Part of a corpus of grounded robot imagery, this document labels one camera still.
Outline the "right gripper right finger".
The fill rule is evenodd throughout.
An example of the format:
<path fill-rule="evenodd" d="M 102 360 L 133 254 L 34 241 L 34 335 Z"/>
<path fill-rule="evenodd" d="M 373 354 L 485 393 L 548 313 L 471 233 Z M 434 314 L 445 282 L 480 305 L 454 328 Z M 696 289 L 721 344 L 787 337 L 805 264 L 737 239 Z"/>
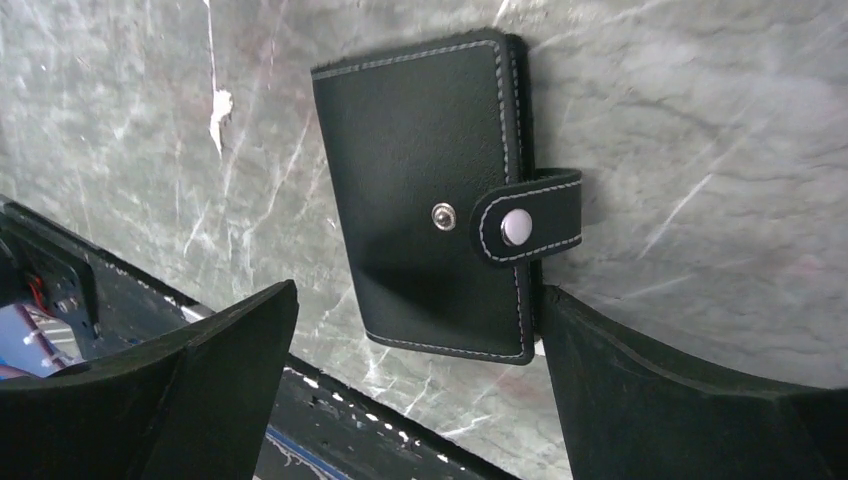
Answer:
<path fill-rule="evenodd" d="M 845 389 L 717 365 L 553 286 L 538 318 L 574 478 L 846 477 Z"/>

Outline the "black leather card holder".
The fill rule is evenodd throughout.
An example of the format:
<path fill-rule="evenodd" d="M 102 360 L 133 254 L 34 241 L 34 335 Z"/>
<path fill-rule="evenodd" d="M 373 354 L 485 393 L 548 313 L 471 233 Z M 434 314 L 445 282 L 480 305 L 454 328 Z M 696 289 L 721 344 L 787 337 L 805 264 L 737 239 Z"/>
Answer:
<path fill-rule="evenodd" d="M 529 363 L 541 262 L 582 240 L 582 175 L 535 167 L 527 43 L 483 28 L 311 79 L 367 337 Z"/>

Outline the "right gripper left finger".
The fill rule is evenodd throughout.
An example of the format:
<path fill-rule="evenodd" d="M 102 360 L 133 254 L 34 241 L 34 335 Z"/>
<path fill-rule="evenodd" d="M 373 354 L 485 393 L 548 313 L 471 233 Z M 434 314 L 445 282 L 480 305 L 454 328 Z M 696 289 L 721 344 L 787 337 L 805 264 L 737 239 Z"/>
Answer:
<path fill-rule="evenodd" d="M 1 384 L 5 479 L 249 479 L 297 322 L 293 281 L 46 378 Z"/>

